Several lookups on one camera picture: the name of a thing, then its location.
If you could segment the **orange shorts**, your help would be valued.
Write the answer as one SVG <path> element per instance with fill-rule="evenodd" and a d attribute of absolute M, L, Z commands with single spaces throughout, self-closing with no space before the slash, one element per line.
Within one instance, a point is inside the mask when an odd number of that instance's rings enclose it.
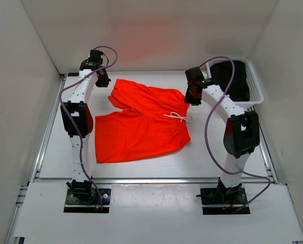
<path fill-rule="evenodd" d="M 181 91 L 117 79 L 108 97 L 118 111 L 95 118 L 97 163 L 121 163 L 167 155 L 190 140 L 189 105 Z"/>

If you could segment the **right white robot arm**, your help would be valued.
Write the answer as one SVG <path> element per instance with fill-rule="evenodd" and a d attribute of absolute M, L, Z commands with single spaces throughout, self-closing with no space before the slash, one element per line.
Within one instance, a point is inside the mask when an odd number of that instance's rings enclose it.
<path fill-rule="evenodd" d="M 246 161 L 260 143 L 258 114 L 238 106 L 212 78 L 206 79 L 199 67 L 188 69 L 185 75 L 188 86 L 184 102 L 197 106 L 204 101 L 225 122 L 223 145 L 227 156 L 218 180 L 217 198 L 229 203 L 240 191 Z"/>

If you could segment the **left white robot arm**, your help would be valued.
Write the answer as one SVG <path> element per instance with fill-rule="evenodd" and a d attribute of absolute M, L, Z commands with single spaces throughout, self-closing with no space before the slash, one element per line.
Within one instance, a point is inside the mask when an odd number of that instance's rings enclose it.
<path fill-rule="evenodd" d="M 70 137 L 73 153 L 72 182 L 67 183 L 72 195 L 84 204 L 100 202 L 100 192 L 92 180 L 89 168 L 88 144 L 93 130 L 93 118 L 88 101 L 95 86 L 107 87 L 110 79 L 103 65 L 104 53 L 90 50 L 81 62 L 79 80 L 59 93 L 60 111 L 65 131 Z"/>

